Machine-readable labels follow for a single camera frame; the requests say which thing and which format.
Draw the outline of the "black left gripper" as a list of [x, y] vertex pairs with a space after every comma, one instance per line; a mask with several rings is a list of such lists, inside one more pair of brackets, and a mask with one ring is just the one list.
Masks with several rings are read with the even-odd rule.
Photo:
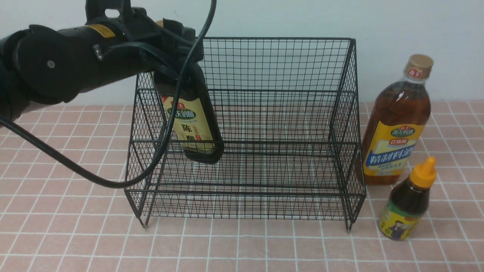
[[87, 0], [85, 10], [87, 25], [107, 26], [121, 35], [116, 45], [93, 45], [99, 61], [130, 57], [142, 63], [145, 70], [177, 80], [185, 62], [203, 60], [203, 44], [196, 42], [194, 29], [175, 20], [157, 23], [144, 8], [132, 7], [129, 0]]

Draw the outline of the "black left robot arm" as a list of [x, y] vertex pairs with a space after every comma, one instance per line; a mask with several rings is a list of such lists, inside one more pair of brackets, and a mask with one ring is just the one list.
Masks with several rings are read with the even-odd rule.
[[155, 22], [129, 0], [87, 0], [84, 26], [31, 25], [1, 39], [1, 116], [11, 121], [82, 93], [154, 70], [177, 79], [195, 30]]

